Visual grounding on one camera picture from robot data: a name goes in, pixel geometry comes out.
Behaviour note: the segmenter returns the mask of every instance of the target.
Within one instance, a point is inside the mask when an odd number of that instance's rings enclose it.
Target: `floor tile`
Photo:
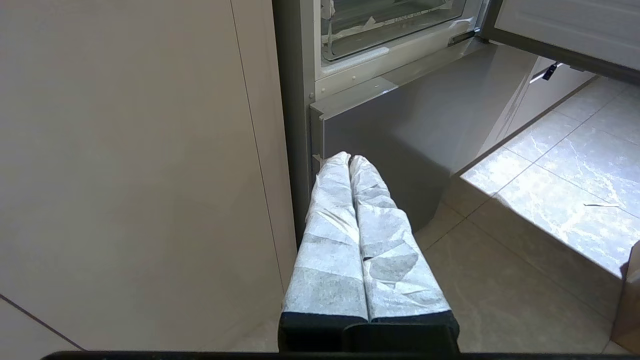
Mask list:
[[[611,323],[622,280],[494,198],[468,218]]]
[[[462,215],[455,212],[455,210],[447,204],[441,202],[429,224],[413,235],[415,242],[420,249],[426,250],[463,219]]]
[[[579,121],[551,111],[511,139],[505,147],[529,161],[536,161],[578,126]]]
[[[615,98],[627,84],[608,78],[598,78],[555,108],[575,120],[583,122]]]
[[[533,165],[497,195],[503,204],[617,277],[640,238],[640,219]]]
[[[529,165],[531,161],[501,147],[462,174],[460,180],[454,178],[443,201],[467,216]]]
[[[628,87],[585,124],[640,145],[640,87]]]
[[[536,164],[640,217],[640,146],[584,124]]]
[[[244,335],[227,351],[230,352],[278,352],[278,321],[280,313],[273,314],[256,329]]]
[[[464,352],[602,351],[610,323],[463,221],[425,252]]]
[[[0,300],[0,359],[34,360],[78,350],[6,301]]]
[[[603,354],[616,354],[616,355],[627,355],[631,354],[631,352],[625,350],[620,345],[616,344],[613,341],[610,341],[607,346],[602,351]]]

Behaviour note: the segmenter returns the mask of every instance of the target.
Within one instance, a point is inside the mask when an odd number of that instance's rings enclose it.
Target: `beige wall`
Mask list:
[[[0,293],[90,349],[223,348],[278,311],[282,115],[252,122],[231,3],[12,0],[0,24]]]

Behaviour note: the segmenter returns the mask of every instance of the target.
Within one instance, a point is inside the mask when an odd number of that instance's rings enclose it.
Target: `refrigerator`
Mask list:
[[[315,173],[340,151],[376,165],[416,231],[523,113],[593,74],[640,83],[635,0],[273,0],[273,12],[298,241]]]

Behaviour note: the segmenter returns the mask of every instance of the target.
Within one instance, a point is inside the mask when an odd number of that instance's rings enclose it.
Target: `tile floor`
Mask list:
[[[627,354],[609,333],[640,239],[639,120],[640,88],[600,78],[452,180],[415,237],[462,351]],[[233,349],[275,351],[276,329]]]

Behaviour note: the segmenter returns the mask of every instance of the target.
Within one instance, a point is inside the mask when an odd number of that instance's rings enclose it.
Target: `cardboard box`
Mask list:
[[[631,249],[627,279],[622,288],[611,340],[640,354],[640,241]]]

